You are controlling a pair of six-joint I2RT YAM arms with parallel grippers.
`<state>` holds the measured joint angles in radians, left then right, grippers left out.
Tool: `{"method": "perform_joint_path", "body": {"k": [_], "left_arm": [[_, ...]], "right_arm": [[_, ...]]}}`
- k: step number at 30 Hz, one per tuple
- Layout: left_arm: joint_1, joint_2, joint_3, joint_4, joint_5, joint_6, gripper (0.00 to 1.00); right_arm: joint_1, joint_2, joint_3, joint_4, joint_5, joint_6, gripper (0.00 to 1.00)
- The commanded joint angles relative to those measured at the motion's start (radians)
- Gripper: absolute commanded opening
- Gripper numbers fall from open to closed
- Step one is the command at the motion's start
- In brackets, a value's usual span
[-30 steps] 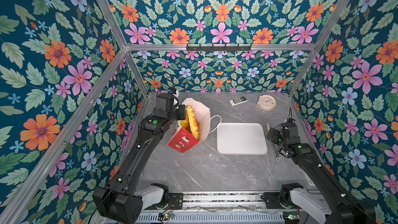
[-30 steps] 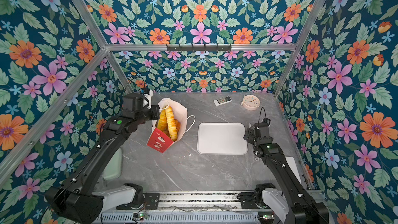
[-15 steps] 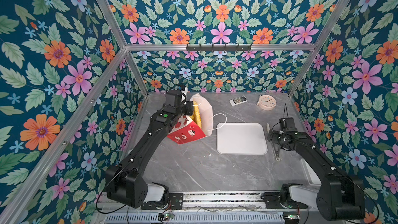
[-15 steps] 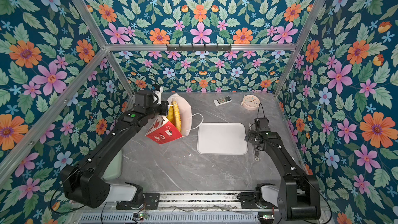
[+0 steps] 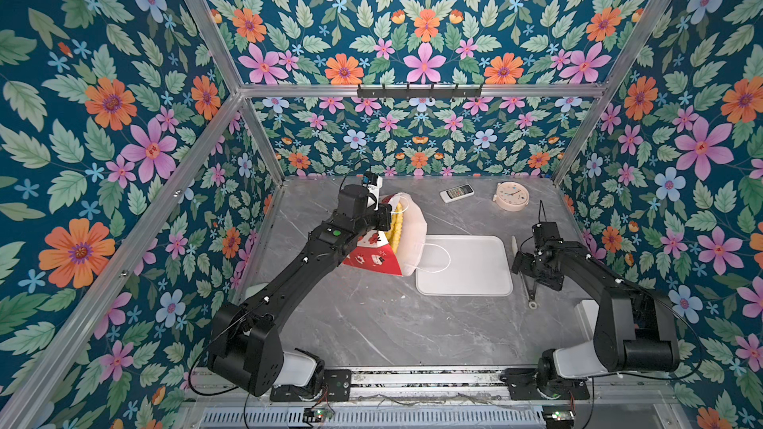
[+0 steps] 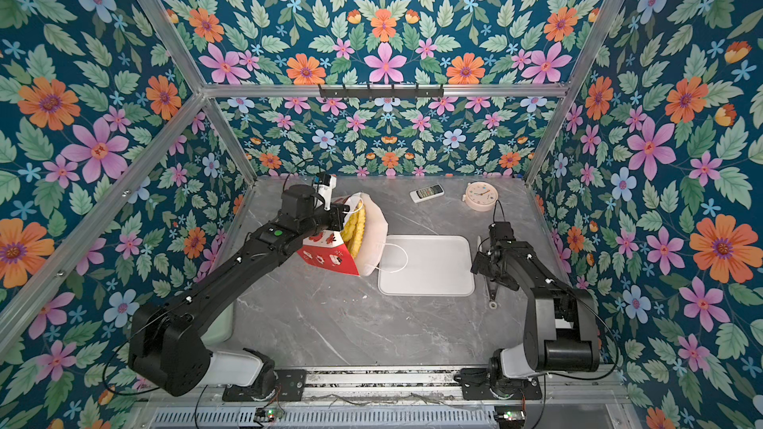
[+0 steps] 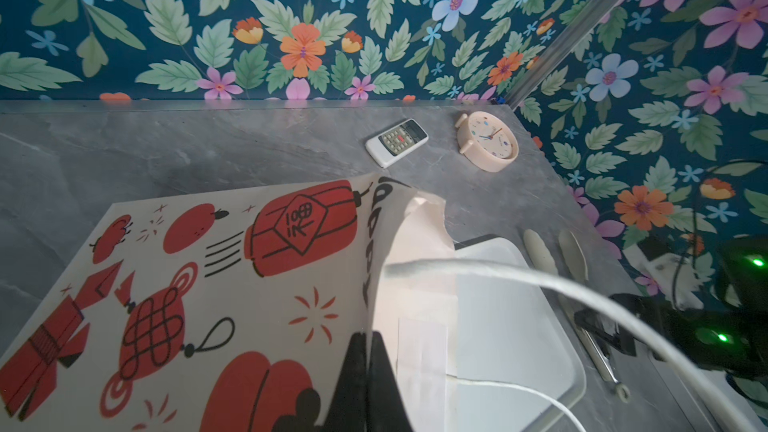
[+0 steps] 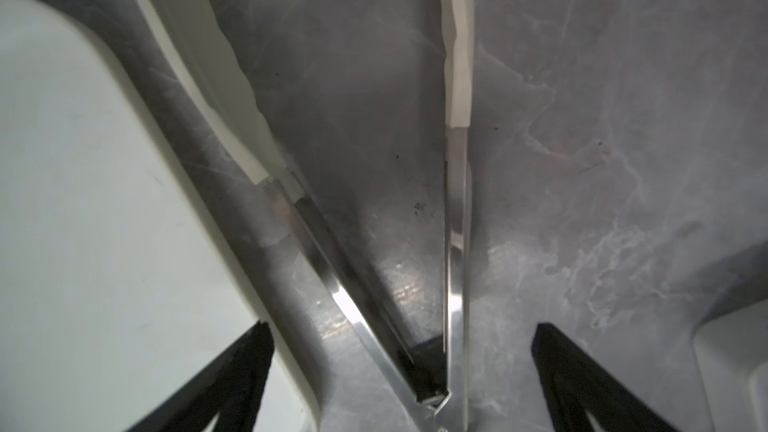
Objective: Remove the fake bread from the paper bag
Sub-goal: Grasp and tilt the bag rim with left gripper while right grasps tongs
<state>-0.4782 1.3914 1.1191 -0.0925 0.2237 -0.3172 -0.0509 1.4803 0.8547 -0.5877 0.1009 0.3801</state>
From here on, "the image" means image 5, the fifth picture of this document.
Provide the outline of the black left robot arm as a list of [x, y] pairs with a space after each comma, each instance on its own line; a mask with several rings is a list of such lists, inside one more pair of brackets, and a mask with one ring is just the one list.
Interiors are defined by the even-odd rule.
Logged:
[[275, 386], [318, 393], [325, 363], [306, 351], [284, 351], [280, 331], [320, 281], [339, 267], [361, 239], [391, 229], [391, 205], [380, 200], [383, 178], [371, 172], [340, 189], [328, 220], [276, 278], [240, 304], [226, 303], [212, 321], [207, 368], [253, 396]]

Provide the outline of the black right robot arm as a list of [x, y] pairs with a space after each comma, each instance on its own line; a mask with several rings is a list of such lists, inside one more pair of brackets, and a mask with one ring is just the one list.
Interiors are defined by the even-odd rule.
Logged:
[[501, 379], [510, 390], [528, 387], [547, 399], [584, 399], [590, 395], [588, 379], [625, 373], [645, 377], [679, 367], [679, 317], [667, 296], [622, 279], [586, 245], [564, 240], [555, 222], [535, 224], [530, 240], [531, 251], [512, 243], [511, 266], [524, 283], [529, 306], [536, 308], [538, 286], [560, 292], [570, 279], [597, 310], [587, 342], [544, 351], [531, 373], [506, 369]]

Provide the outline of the long twisted fake bread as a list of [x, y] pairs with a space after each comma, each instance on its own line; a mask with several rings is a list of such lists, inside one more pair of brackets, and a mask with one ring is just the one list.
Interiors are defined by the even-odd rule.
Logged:
[[399, 245], [401, 244], [401, 236], [403, 235], [403, 214], [405, 209], [402, 203], [397, 203], [393, 211], [391, 212], [391, 229], [385, 232], [387, 243], [391, 247], [393, 253], [397, 253]]

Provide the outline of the white and red paper bag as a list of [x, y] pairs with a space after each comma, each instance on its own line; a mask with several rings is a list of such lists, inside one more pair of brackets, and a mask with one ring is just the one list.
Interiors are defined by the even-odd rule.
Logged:
[[384, 198], [383, 203], [390, 204], [391, 211], [397, 203], [402, 203], [405, 209], [403, 235], [397, 253], [391, 250], [385, 232], [374, 230], [366, 234], [358, 247], [345, 258], [345, 265], [401, 277], [411, 276], [417, 271], [437, 274], [451, 266], [450, 252], [441, 244], [427, 241], [428, 224], [410, 194], [397, 193]]

